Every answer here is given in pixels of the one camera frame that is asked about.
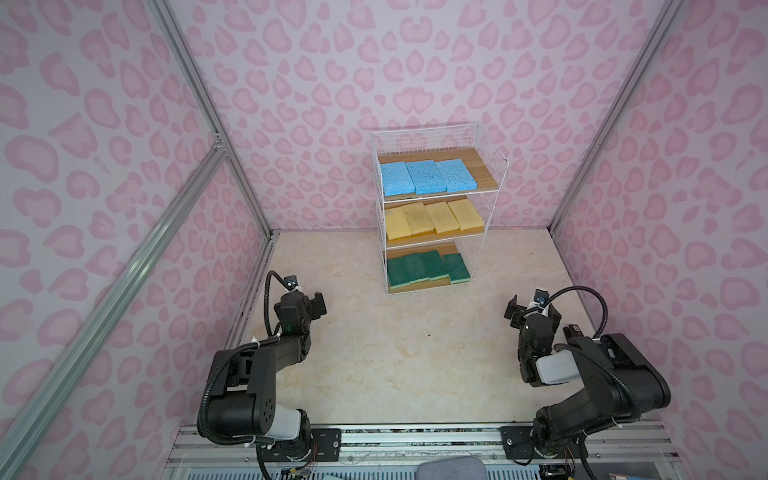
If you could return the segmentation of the green sponge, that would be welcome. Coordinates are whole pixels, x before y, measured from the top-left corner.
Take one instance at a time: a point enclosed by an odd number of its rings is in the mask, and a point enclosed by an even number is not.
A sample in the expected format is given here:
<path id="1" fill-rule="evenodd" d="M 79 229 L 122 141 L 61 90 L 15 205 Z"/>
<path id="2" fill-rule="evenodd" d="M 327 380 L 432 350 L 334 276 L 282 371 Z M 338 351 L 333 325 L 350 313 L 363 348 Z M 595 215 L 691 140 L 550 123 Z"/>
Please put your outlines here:
<path id="1" fill-rule="evenodd" d="M 452 284 L 467 283 L 471 280 L 471 274 L 461 254 L 444 255 L 442 260 Z"/>
<path id="2" fill-rule="evenodd" d="M 437 250 L 421 252 L 419 258 L 422 261 L 429 281 L 437 281 L 449 277 L 448 268 Z"/>

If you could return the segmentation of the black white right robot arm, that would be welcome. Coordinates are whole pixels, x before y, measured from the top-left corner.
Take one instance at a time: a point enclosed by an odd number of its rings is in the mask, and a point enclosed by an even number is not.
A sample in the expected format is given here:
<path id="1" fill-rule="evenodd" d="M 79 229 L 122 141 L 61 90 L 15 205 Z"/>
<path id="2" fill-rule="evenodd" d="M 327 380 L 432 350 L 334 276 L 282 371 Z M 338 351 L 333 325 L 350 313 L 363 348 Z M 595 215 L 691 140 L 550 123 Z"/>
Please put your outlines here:
<path id="1" fill-rule="evenodd" d="M 518 332 L 522 381 L 531 387 L 582 384 L 565 400 L 540 408 L 528 431 L 502 428 L 505 455 L 519 465 L 573 450 L 585 459 L 590 435 L 636 422 L 671 403 L 668 382 L 652 363 L 625 335 L 606 333 L 609 310 L 603 296 L 591 287 L 582 290 L 601 307 L 592 335 L 576 324 L 563 324 L 554 305 L 563 290 L 538 289 L 528 304 L 511 299 L 506 306 L 504 316 Z"/>

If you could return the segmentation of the blue sponge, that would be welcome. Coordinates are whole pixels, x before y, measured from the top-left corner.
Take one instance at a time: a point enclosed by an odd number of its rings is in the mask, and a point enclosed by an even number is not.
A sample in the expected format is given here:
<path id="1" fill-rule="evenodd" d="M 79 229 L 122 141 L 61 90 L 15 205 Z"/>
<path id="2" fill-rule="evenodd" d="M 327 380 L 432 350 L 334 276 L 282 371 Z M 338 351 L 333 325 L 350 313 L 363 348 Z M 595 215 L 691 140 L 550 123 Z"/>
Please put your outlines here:
<path id="1" fill-rule="evenodd" d="M 466 192 L 477 188 L 475 178 L 461 159 L 438 161 L 436 165 L 447 193 Z"/>
<path id="2" fill-rule="evenodd" d="M 435 161 L 407 162 L 406 167 L 416 195 L 430 195 L 447 191 L 446 181 Z"/>
<path id="3" fill-rule="evenodd" d="M 380 172 L 385 197 L 395 197 L 415 193 L 415 185 L 405 162 L 381 164 Z"/>

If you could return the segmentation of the green scouring pad front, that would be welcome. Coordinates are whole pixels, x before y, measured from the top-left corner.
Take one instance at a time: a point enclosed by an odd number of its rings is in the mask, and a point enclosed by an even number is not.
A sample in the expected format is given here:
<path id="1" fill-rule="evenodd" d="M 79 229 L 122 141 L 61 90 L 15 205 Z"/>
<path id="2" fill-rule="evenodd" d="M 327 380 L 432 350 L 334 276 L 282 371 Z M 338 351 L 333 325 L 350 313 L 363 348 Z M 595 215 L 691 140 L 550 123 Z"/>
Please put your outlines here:
<path id="1" fill-rule="evenodd" d="M 429 270 L 420 253 L 412 253 L 403 257 L 403 265 L 407 280 L 416 284 L 430 280 Z"/>

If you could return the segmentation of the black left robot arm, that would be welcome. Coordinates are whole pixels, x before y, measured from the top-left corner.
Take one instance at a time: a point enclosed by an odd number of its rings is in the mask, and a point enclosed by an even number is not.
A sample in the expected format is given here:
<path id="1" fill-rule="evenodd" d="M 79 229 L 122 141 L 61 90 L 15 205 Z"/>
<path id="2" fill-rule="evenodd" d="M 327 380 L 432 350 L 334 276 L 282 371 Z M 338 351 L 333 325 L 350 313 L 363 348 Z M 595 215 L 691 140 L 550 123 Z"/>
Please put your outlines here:
<path id="1" fill-rule="evenodd" d="M 327 314 L 320 292 L 299 290 L 274 305 L 280 331 L 264 340 L 218 351 L 197 414 L 198 434 L 217 445 L 255 445 L 290 460 L 302 461 L 313 450 L 311 424 L 301 409 L 276 399 L 277 373 L 308 357 L 311 324 Z"/>

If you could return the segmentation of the small yellow sponge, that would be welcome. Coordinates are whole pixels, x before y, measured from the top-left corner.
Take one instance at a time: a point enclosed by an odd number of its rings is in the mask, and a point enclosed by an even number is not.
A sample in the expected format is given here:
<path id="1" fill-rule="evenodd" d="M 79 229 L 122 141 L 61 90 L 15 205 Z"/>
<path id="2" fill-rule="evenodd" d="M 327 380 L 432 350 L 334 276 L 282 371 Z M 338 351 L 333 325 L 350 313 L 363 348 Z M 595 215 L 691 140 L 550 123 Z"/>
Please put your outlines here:
<path id="1" fill-rule="evenodd" d="M 413 235 L 407 217 L 401 207 L 385 211 L 386 236 L 388 241 L 395 241 Z"/>

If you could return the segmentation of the green scouring pad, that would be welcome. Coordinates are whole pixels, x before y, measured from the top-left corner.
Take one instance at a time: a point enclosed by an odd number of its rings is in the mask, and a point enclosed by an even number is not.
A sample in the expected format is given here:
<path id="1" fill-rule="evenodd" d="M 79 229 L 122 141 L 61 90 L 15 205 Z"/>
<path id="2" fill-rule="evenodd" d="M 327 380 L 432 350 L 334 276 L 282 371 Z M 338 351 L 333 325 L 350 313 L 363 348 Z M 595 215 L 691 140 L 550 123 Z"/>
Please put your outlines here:
<path id="1" fill-rule="evenodd" d="M 387 279 L 391 289 L 402 288 L 411 283 L 404 257 L 391 258 L 387 261 Z"/>
<path id="2" fill-rule="evenodd" d="M 429 270 L 420 253 L 412 253 L 403 257 L 403 265 L 407 280 L 416 284 L 430 280 Z"/>

